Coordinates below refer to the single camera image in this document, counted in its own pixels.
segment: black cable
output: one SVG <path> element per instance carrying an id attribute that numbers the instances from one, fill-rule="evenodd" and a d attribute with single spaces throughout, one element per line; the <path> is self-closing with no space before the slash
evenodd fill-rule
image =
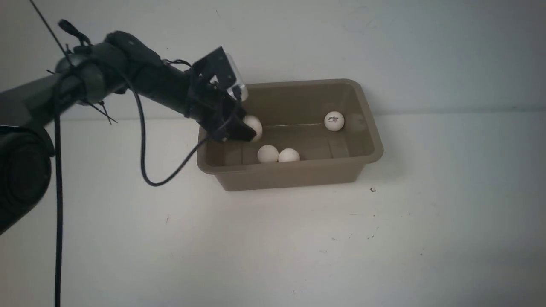
<path id="1" fill-rule="evenodd" d="M 140 119 L 140 171 L 142 173 L 142 177 L 144 178 L 144 181 L 146 181 L 147 184 L 153 187 L 158 187 L 158 186 L 162 186 L 166 184 L 167 182 L 171 181 L 176 175 L 178 175 L 178 173 L 182 170 L 182 168 L 186 165 L 186 163 L 188 163 L 189 159 L 194 155 L 194 153 L 210 139 L 210 135 L 207 134 L 207 136 L 203 140 L 197 143 L 197 145 L 188 153 L 188 155 L 182 161 L 182 163 L 165 180 L 160 182 L 151 181 L 150 178 L 148 177 L 148 174 L 146 173 L 146 123 L 144 121 L 144 110 L 143 110 L 142 102 L 140 101 L 138 92 L 134 88 L 133 83 L 129 80 L 129 77 L 127 77 L 118 68 L 105 62 L 100 62 L 100 64 L 113 69 L 123 79 L 123 81 L 125 81 L 126 85 L 133 92 L 133 95 L 135 97 L 136 106 L 138 107 L 138 113 L 139 113 L 139 119 Z M 224 121 L 224 123 L 220 125 L 213 134 L 222 130 L 230 123 L 230 121 L 233 119 L 233 117 L 237 113 L 237 108 L 238 108 L 238 105 L 236 105 L 236 107 L 233 108 L 233 111 L 228 117 L 228 119 Z"/>
<path id="2" fill-rule="evenodd" d="M 34 10 L 36 11 L 36 13 L 38 13 L 38 15 L 40 16 L 40 19 L 44 23 L 45 27 L 48 28 L 49 33 L 51 34 L 51 36 L 53 36 L 53 39 L 55 40 L 55 42 L 57 43 L 57 45 L 59 46 L 59 48 L 63 52 L 64 57 L 67 59 L 70 66 L 74 67 L 74 65 L 72 64 L 72 61 L 68 58 L 67 52 L 63 49 L 63 46 L 61 45 L 61 42 L 59 42 L 59 39 L 57 38 L 55 33 L 53 33 L 53 30 L 49 26 L 49 23 L 45 20 L 44 16 L 41 14 L 41 11 L 38 9 L 38 7 L 36 6 L 36 4 L 34 3 L 33 0 L 29 0 L 29 1 L 31 2 L 32 6 L 34 7 Z"/>
<path id="3" fill-rule="evenodd" d="M 61 165 L 61 110 L 54 100 L 55 112 L 55 179 L 57 184 L 57 232 L 55 248 L 55 307 L 61 306 L 61 272 L 63 253 L 63 172 Z"/>
<path id="4" fill-rule="evenodd" d="M 57 36 L 49 26 L 48 22 L 45 20 L 44 16 L 41 14 L 40 10 L 34 3 L 34 1 L 29 0 L 34 7 L 34 10 L 40 16 L 41 21 L 44 23 L 46 28 L 48 28 L 49 33 L 53 36 L 53 39 L 63 52 L 64 58 L 67 59 L 70 64 L 70 68 L 73 69 L 74 65 L 69 59 L 67 52 L 63 49 L 61 43 L 59 42 Z M 61 165 L 61 110 L 59 106 L 58 93 L 60 91 L 61 82 L 55 86 L 54 90 L 54 112 L 55 112 L 55 178 L 56 178 L 56 188 L 57 188 L 57 230 L 56 230 L 56 247 L 55 247 L 55 298 L 54 306 L 61 307 L 61 275 L 62 275 L 62 253 L 63 253 L 63 178 L 62 178 L 62 165 Z"/>

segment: robotic arm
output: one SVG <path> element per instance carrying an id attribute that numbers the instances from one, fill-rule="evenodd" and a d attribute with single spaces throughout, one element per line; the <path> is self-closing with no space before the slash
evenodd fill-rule
<path id="1" fill-rule="evenodd" d="M 55 74 L 0 93 L 0 233 L 48 188 L 55 150 L 43 127 L 54 119 L 55 104 L 64 112 L 132 89 L 196 120 L 215 141 L 256 135 L 242 122 L 246 86 L 221 47 L 180 71 L 131 34 L 116 31 L 92 45 L 67 21 L 59 25 L 81 45 L 58 62 Z"/>

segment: white table surface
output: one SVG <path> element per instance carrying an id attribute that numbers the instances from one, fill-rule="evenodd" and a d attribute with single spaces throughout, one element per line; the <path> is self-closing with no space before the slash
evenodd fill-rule
<path id="1" fill-rule="evenodd" d="M 242 192 L 195 159 L 148 187 L 138 121 L 63 122 L 63 305 L 546 304 L 546 113 L 376 120 L 355 183 Z M 198 127 L 147 126 L 157 181 Z M 52 305 L 54 182 L 0 236 L 2 306 Z"/>

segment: plastic tub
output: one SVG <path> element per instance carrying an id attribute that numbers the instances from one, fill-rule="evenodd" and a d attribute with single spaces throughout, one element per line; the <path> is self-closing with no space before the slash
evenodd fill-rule
<path id="1" fill-rule="evenodd" d="M 248 114 L 264 127 L 260 141 L 208 141 L 197 151 L 197 165 L 216 176 L 226 191 L 354 182 L 364 165 L 383 155 L 383 144 L 358 83 L 348 79 L 248 85 Z M 324 127 L 324 117 L 339 111 L 345 125 Z M 206 132 L 199 129 L 199 140 Z M 301 161 L 260 164 L 263 145 L 298 151 Z"/>

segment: ping pong ball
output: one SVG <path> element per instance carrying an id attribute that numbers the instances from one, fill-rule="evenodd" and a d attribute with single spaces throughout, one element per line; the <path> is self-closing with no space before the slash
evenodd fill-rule
<path id="1" fill-rule="evenodd" d="M 283 151 L 281 151 L 280 154 L 278 154 L 279 162 L 292 162 L 292 161 L 299 161 L 299 160 L 300 160 L 300 154 L 292 148 L 286 148 Z"/>
<path id="2" fill-rule="evenodd" d="M 332 111 L 326 114 L 324 125 L 330 131 L 339 131 L 345 124 L 345 117 L 339 112 Z"/>
<path id="3" fill-rule="evenodd" d="M 264 145 L 258 150 L 258 161 L 260 163 L 277 162 L 278 150 L 273 145 Z"/>
<path id="4" fill-rule="evenodd" d="M 259 140 L 262 137 L 263 128 L 262 123 L 256 116 L 247 115 L 242 119 L 243 123 L 251 127 L 252 130 L 256 131 L 256 136 L 252 139 L 252 142 Z"/>

